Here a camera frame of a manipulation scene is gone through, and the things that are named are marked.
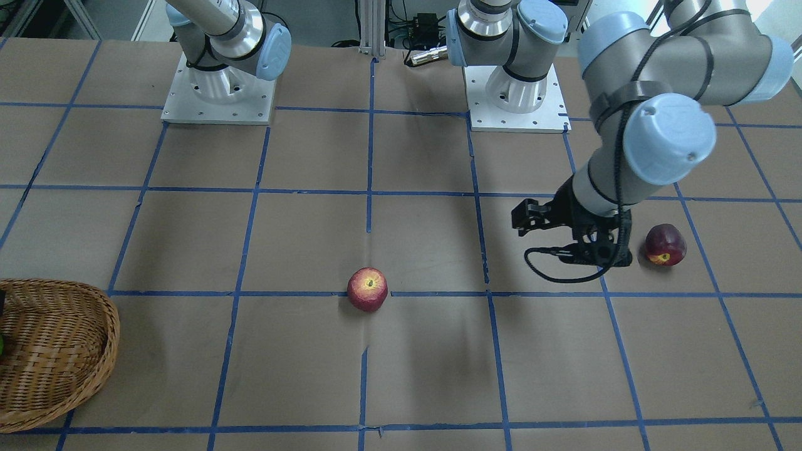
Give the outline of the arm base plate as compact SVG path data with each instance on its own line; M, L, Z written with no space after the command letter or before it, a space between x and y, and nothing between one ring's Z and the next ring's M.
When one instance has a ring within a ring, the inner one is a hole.
M267 126L277 83L235 68L200 71L181 55L161 120L176 125Z
M474 132L562 133L572 129L554 66L546 77L524 82L501 66L463 69Z

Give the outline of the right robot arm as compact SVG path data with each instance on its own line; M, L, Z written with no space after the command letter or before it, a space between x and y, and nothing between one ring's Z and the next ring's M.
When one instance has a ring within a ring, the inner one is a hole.
M165 12L182 48L169 100L205 105L270 106L289 62L291 34L249 1L168 1Z

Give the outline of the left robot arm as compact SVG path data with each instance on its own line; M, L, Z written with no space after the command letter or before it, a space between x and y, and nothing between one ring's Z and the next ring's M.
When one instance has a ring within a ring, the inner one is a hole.
M513 210L519 235L570 227L575 239L600 231L705 160L716 127L705 105L770 100L793 72L790 43L763 34L744 1L665 1L670 29L650 34L643 18L599 18L578 44L590 119L602 146L552 202ZM569 21L549 1L461 1L447 13L454 66L492 66L479 83L483 104L523 117L538 111Z

